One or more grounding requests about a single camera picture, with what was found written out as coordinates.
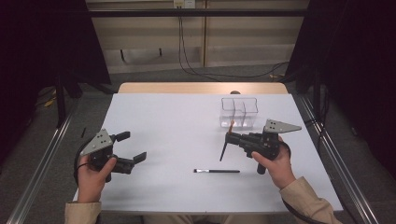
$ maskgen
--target white tabletop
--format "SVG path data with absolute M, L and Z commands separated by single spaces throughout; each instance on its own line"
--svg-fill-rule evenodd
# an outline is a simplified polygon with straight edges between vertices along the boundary
M 131 159 L 147 151 L 130 175 L 112 174 L 102 193 L 107 212 L 143 213 L 277 213 L 286 212 L 278 188 L 241 147 L 228 145 L 219 125 L 221 98 L 256 97 L 259 113 L 251 130 L 261 133 L 267 119 L 303 129 L 282 133 L 291 148 L 296 177 L 305 176 L 317 195 L 342 210 L 332 184 L 289 94 L 220 95 L 118 93 L 113 96 L 103 128 L 109 134 L 131 132 L 114 145 L 114 154 Z M 235 169 L 239 174 L 195 174 L 193 169 Z

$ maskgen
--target metal bracket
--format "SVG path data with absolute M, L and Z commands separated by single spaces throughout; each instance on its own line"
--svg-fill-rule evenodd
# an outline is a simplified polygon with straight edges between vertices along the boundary
M 108 135 L 106 129 L 102 129 L 99 133 L 96 134 L 91 142 L 84 147 L 84 149 L 81 151 L 80 156 L 91 154 L 105 147 L 113 146 L 113 144 L 114 143 L 111 140 L 110 135 Z
M 264 130 L 268 133 L 289 133 L 301 130 L 301 126 L 284 123 L 273 119 L 268 119 Z

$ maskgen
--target wall socket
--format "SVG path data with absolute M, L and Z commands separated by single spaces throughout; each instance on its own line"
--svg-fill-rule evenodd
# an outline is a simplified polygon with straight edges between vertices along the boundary
M 195 0 L 174 0 L 174 8 L 195 8 Z

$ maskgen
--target clear plastic container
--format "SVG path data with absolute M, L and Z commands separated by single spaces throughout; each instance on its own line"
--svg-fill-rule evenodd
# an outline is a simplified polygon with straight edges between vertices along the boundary
M 256 98 L 222 98 L 220 111 L 220 126 L 229 128 L 233 120 L 234 127 L 253 127 L 256 120 L 257 108 Z

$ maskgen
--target beige sleeve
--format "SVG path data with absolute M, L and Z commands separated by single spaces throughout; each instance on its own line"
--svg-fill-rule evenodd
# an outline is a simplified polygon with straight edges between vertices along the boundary
M 64 209 L 64 223 L 94 224 L 97 216 L 101 212 L 101 209 L 101 203 L 67 203 L 66 208 Z
M 325 223 L 341 223 L 333 213 L 332 205 L 314 192 L 304 177 L 300 177 L 280 191 L 280 194 L 296 211 Z M 305 223 L 296 218 L 298 223 Z

